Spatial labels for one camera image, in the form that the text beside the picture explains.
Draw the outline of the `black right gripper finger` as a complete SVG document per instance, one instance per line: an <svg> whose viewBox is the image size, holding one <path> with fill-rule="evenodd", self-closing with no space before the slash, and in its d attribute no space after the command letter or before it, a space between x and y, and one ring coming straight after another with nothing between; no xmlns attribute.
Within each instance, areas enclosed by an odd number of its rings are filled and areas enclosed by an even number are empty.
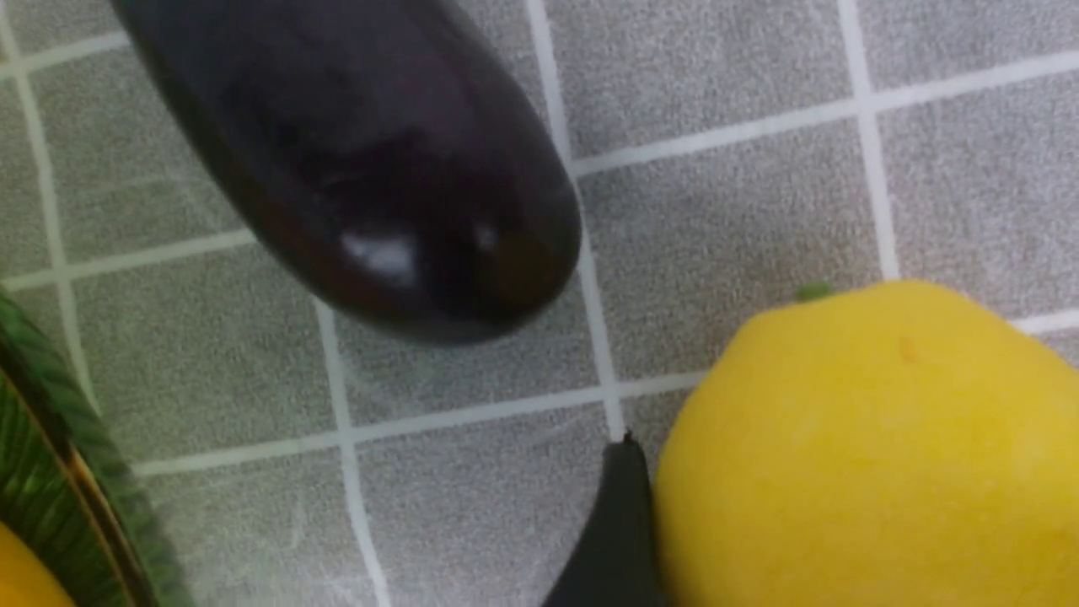
<svg viewBox="0 0 1079 607"><path fill-rule="evenodd" d="M663 606L647 458L625 432L604 449L593 507L545 606Z"/></svg>

